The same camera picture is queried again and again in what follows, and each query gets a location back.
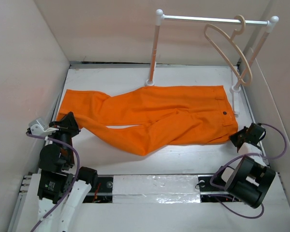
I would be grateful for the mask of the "orange trousers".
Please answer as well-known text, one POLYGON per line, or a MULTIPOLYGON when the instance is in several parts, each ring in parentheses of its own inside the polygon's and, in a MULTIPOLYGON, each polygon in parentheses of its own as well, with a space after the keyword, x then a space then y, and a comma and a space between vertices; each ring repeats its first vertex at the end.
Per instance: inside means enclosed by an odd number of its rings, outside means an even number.
POLYGON ((79 128, 140 156, 165 145, 224 143, 238 130, 223 86, 141 87, 116 96, 67 90, 57 118, 70 112, 79 128))

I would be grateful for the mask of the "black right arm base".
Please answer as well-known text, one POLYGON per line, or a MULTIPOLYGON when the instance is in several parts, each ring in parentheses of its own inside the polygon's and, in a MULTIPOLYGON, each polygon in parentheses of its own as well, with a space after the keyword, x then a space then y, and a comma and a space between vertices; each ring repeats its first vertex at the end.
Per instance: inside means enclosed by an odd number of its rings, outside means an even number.
POLYGON ((202 174, 198 176, 198 183, 195 188, 200 192, 202 203, 227 203, 234 201, 233 197, 223 190, 210 184, 211 174, 202 174))

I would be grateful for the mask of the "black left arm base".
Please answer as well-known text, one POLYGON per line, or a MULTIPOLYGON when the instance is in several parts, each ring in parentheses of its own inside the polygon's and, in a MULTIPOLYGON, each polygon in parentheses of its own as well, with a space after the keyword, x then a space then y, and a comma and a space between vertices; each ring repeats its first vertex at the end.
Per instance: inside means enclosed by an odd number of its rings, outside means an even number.
POLYGON ((96 187, 89 191, 83 203, 112 203, 113 181, 112 175, 99 175, 96 187))

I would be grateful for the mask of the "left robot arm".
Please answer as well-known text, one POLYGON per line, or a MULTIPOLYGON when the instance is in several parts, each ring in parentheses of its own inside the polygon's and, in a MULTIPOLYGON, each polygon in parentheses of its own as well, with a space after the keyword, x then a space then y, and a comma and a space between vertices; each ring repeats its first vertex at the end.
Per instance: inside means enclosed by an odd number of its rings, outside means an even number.
POLYGON ((69 232, 86 195, 98 187, 96 170, 81 167, 72 138, 80 129, 73 112, 46 124, 38 118, 29 124, 26 135, 41 139, 39 154, 38 222, 33 232, 69 232))

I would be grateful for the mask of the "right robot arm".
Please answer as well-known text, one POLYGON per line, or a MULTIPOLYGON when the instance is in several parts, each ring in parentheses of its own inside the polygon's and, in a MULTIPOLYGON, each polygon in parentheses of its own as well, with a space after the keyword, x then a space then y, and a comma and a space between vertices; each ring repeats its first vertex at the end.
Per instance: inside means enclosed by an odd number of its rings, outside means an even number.
MULTIPOLYGON (((257 145, 266 134, 260 123, 252 123, 230 136, 233 145, 239 150, 245 143, 257 145)), ((220 174, 214 178, 214 185, 219 190, 225 190, 252 208, 261 205, 276 173, 269 167, 257 163, 251 156, 244 155, 233 173, 220 174)))

